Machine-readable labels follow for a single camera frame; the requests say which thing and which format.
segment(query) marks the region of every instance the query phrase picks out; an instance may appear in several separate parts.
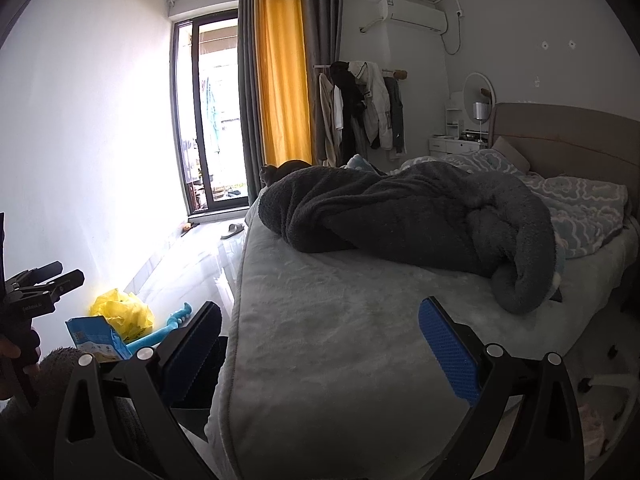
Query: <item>blue patterned blanket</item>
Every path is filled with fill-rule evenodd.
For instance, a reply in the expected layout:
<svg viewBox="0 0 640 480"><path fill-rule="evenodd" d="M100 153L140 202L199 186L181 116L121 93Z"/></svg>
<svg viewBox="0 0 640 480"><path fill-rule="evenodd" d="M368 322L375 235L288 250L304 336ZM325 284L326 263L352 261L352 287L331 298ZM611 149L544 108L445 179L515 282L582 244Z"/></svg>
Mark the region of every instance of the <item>blue patterned blanket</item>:
<svg viewBox="0 0 640 480"><path fill-rule="evenodd" d="M400 171L433 160L448 162L469 173L500 171L517 176L549 208L566 258L594 253L622 229L628 199L626 186L575 176L543 178L536 173L525 174L495 150L441 158L422 156L406 161Z"/></svg>

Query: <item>gray curtain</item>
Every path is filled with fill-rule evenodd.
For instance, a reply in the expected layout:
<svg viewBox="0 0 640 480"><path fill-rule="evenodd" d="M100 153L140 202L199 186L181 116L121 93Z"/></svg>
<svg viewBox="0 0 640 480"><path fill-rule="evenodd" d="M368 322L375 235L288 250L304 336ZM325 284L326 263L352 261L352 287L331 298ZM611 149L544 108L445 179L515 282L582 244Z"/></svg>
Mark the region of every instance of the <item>gray curtain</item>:
<svg viewBox="0 0 640 480"><path fill-rule="evenodd" d="M305 29L306 74L314 162L326 160L324 122L320 105L318 76L314 65L331 65L340 57L343 0L302 0Z"/></svg>
<svg viewBox="0 0 640 480"><path fill-rule="evenodd" d="M249 204L255 201L262 187L260 168L264 165L254 5L255 0L239 0L238 5L238 91Z"/></svg>

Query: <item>lampshade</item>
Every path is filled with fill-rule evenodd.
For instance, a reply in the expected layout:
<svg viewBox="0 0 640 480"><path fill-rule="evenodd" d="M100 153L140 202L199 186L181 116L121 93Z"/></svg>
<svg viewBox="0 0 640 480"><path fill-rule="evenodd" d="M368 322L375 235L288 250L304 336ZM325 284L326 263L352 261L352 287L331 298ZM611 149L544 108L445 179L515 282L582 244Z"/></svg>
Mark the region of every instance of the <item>lampshade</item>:
<svg viewBox="0 0 640 480"><path fill-rule="evenodd" d="M474 103L474 119L485 122L489 118L491 107L488 103Z"/></svg>

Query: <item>door threshold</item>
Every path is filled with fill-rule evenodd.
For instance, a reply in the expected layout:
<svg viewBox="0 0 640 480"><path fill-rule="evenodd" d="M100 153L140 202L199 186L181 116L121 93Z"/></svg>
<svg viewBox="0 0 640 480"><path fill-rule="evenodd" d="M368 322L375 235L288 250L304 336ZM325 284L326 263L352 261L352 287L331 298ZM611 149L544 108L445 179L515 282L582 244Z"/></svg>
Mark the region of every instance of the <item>door threshold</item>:
<svg viewBox="0 0 640 480"><path fill-rule="evenodd" d="M218 222L222 220L231 220L246 215L249 206L235 207L232 209L224 209L221 211L210 211L207 213L199 213L189 216L189 222L202 224L204 222Z"/></svg>

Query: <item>clothes rack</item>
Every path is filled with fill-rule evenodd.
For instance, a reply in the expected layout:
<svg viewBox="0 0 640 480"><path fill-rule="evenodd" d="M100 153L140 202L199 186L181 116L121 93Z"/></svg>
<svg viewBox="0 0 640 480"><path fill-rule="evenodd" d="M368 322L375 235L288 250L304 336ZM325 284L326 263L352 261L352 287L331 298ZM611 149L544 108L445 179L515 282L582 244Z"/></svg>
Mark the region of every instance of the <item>clothes rack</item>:
<svg viewBox="0 0 640 480"><path fill-rule="evenodd" d="M314 65L314 68L330 68L331 65ZM406 70L398 70L398 69L390 69L390 68L381 68L380 69L381 72L383 73L388 73L388 74L393 74L395 79L399 79L399 80L403 80L407 78L407 71Z"/></svg>

